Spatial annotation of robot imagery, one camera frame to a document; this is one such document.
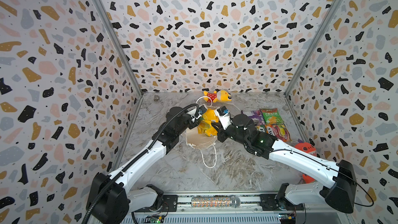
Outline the white printed paper bag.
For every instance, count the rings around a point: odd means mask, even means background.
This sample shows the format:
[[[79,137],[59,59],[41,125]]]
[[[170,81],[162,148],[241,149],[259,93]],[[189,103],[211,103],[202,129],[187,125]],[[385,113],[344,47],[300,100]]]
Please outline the white printed paper bag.
[[[202,96],[202,97],[198,98],[196,103],[199,103],[199,101],[201,99],[205,100],[205,96]],[[207,104],[207,102],[205,102],[204,105],[207,106],[207,109],[213,109],[213,110],[217,109],[216,107],[212,106],[213,103],[211,103],[211,102],[210,102],[209,105]],[[217,136],[209,137],[209,136],[206,136],[204,134],[198,134],[198,129],[196,127],[196,128],[194,128],[192,130],[187,130],[186,137],[187,137],[186,144],[189,147],[194,148],[194,149],[198,149],[201,152],[203,164],[209,169],[214,168],[217,165],[217,151],[216,151],[216,147],[215,147],[215,142],[217,140]],[[215,156],[214,164],[212,166],[208,166],[206,164],[205,158],[204,158],[204,154],[203,154],[203,151],[209,149],[210,147],[213,148],[214,156]]]

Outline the yellow lemon candy bag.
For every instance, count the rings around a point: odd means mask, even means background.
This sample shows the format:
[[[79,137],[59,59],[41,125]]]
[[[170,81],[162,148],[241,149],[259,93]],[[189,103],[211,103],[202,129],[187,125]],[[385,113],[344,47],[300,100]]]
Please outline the yellow lemon candy bag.
[[[211,125],[212,123],[218,123],[219,118],[215,113],[215,110],[208,109],[206,113],[200,118],[200,124],[198,125],[198,134],[204,134],[206,136],[216,136],[217,130]]]

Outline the purple snack packet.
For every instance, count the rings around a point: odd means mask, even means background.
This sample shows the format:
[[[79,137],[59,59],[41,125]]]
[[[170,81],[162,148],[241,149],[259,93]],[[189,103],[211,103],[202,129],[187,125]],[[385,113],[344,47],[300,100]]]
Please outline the purple snack packet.
[[[260,110],[241,111],[241,113],[249,117],[256,126],[265,125],[265,121]]]

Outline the Fox's fruits candy bag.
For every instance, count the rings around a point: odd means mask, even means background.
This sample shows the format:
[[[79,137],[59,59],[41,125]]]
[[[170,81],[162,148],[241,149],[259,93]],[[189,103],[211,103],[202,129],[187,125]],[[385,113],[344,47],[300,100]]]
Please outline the Fox's fruits candy bag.
[[[265,126],[266,132],[276,138],[284,141],[290,142],[291,137],[288,129],[286,128],[284,123],[281,124],[269,124]]]

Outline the green corn chips bag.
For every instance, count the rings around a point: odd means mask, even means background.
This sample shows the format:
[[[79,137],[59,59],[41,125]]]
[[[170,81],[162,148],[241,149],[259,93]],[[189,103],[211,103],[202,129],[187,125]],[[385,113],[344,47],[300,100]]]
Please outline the green corn chips bag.
[[[284,123],[277,108],[265,108],[260,110],[265,124],[281,124]]]

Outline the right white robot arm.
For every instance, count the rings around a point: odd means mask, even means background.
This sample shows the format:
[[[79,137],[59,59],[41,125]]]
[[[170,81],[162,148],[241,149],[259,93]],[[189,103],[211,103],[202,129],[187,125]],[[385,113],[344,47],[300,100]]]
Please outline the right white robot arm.
[[[276,197],[279,205],[326,204],[336,211],[353,213],[357,181],[350,162],[328,161],[296,149],[258,131],[253,120],[244,114],[234,118],[225,114],[211,125],[217,131],[218,141],[231,139],[242,144],[250,154],[280,162],[314,179],[310,184],[282,184]]]

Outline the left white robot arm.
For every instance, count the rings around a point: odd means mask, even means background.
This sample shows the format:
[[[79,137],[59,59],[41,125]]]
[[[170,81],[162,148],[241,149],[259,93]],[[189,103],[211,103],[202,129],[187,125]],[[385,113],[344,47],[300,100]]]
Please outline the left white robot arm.
[[[158,209],[163,198],[159,188],[148,185],[134,191],[132,197],[128,197],[128,193],[152,165],[178,144],[182,133],[199,125],[204,113],[206,108],[197,103],[171,108],[166,122],[137,155],[108,175],[98,173],[92,181],[82,222],[87,224],[94,217],[103,224],[119,224],[138,209]]]

